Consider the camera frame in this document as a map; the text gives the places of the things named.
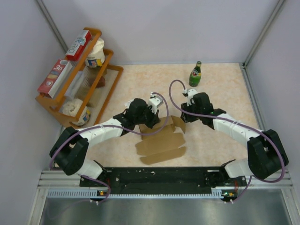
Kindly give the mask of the brown cardboard box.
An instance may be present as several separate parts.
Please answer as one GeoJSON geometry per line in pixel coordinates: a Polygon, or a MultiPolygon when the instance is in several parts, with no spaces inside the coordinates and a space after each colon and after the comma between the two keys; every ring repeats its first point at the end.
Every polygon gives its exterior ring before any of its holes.
{"type": "Polygon", "coordinates": [[[140,161],[152,165],[180,158],[186,153],[186,124],[180,117],[163,117],[153,128],[139,125],[142,141],[135,145],[140,161]]]}

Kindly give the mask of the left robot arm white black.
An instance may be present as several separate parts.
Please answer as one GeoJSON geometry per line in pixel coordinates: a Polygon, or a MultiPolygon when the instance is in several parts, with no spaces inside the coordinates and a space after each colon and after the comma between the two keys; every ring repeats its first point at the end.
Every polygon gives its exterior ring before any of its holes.
{"type": "Polygon", "coordinates": [[[135,98],[126,109],[106,122],[92,127],[74,129],[67,127],[59,136],[49,155],[67,175],[83,175],[90,177],[92,183],[101,186],[106,182],[104,168],[95,160],[86,158],[90,147],[108,139],[124,136],[144,124],[149,128],[160,122],[158,108],[163,99],[152,95],[148,102],[135,98]]]}

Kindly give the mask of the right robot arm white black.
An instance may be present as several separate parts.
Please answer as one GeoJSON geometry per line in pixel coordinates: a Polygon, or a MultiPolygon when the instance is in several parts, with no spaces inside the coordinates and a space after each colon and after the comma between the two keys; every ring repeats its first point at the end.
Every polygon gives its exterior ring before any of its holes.
{"type": "Polygon", "coordinates": [[[185,123],[200,120],[213,130],[222,132],[247,149],[247,158],[223,165],[219,181],[231,185],[236,177],[253,175],[265,179],[289,164],[289,159],[276,131],[262,131],[235,120],[226,111],[215,109],[205,92],[195,89],[183,91],[187,98],[181,106],[181,119],[185,123]]]}

